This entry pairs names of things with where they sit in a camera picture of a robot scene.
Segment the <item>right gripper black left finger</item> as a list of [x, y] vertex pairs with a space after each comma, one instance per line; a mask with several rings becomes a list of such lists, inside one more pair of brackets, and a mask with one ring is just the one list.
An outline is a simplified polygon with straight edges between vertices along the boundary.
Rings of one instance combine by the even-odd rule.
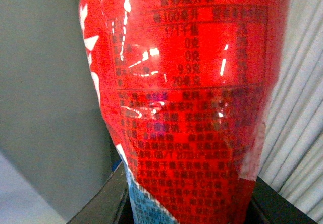
[[120, 163], [99, 192], [68, 223], [116, 223], [127, 193], [124, 164]]

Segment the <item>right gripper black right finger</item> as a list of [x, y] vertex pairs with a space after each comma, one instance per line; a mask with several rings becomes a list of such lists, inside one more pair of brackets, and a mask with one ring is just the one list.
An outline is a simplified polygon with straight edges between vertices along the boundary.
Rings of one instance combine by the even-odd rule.
[[315, 221], [258, 177], [248, 206], [248, 223], [311, 224]]

